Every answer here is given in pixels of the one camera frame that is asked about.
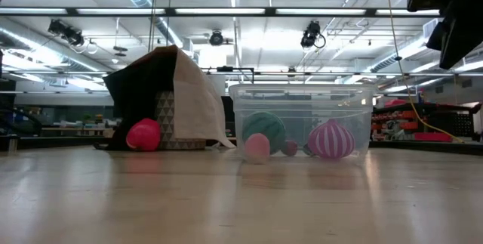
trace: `floor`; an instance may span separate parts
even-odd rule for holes
[[[0,157],[0,243],[481,243],[483,158],[353,161],[20,151]]]

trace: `yellow cable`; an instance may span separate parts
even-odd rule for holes
[[[390,14],[390,17],[391,17],[392,37],[394,38],[395,53],[396,53],[396,56],[399,57],[398,43],[397,43],[397,41],[395,39],[394,17],[392,16],[392,3],[391,3],[391,0],[388,0],[388,2],[389,2],[389,14]],[[428,128],[431,128],[431,129],[436,130],[436,131],[440,131],[443,134],[447,134],[447,135],[451,136],[454,140],[456,140],[456,141],[458,141],[460,143],[465,143],[461,138],[458,138],[458,137],[456,137],[456,136],[448,133],[447,131],[441,130],[440,128],[436,128],[435,126],[432,126],[432,125],[424,122],[421,119],[420,114],[417,112],[416,107],[414,106],[413,99],[411,98],[411,90],[409,90],[408,83],[406,82],[406,76],[405,76],[404,70],[402,70],[402,65],[401,65],[401,61],[400,60],[398,60],[398,65],[399,65],[399,70],[401,70],[402,81],[406,85],[406,90],[408,91],[409,102],[411,103],[411,107],[413,107],[413,110],[416,113],[417,120],[419,122],[423,123]]]

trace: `clear plastic bin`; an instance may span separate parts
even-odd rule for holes
[[[368,151],[375,89],[372,85],[233,85],[229,94],[235,110],[238,150],[246,158],[245,141],[251,134],[250,127],[264,120],[254,114],[268,113],[283,123],[285,141],[297,144],[295,156],[360,160]],[[337,127],[327,132],[329,123]],[[317,153],[310,150],[310,145]],[[285,156],[281,147],[274,147],[270,139],[270,149],[274,151],[271,156]]]

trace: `ceiling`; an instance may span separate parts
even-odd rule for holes
[[[297,7],[297,8],[388,8],[388,0],[153,0],[159,8],[175,7]],[[391,0],[394,8],[403,8],[406,0]],[[12,7],[61,7],[61,8],[132,8],[130,0],[2,0],[1,6]],[[25,29],[46,37],[50,17],[0,17],[21,24]],[[123,17],[116,32],[115,17],[62,17],[70,26],[79,28],[86,39],[97,44],[82,53],[89,59],[101,63],[107,69],[117,70],[148,52],[150,22],[145,17]],[[320,51],[304,51],[300,38],[311,20],[316,20],[324,30],[327,46]],[[405,45],[420,38],[423,25],[431,18],[394,19],[395,38],[398,45]],[[377,58],[394,51],[391,20],[389,18],[335,18],[330,17],[170,17],[169,27],[181,38],[190,39],[194,51],[209,48],[208,37],[213,30],[220,30],[225,38],[235,38],[237,31],[241,60],[239,66],[254,67],[259,71],[287,71],[295,66],[299,71],[365,71]],[[166,45],[163,35],[155,30],[154,46]],[[62,40],[52,40],[69,46]],[[112,48],[128,48],[126,57],[116,57]],[[224,45],[218,50],[227,54],[229,66],[237,64],[233,45]],[[438,52],[424,50],[411,54],[403,61],[412,68],[438,59]],[[314,77],[313,80],[335,80],[337,77]]]

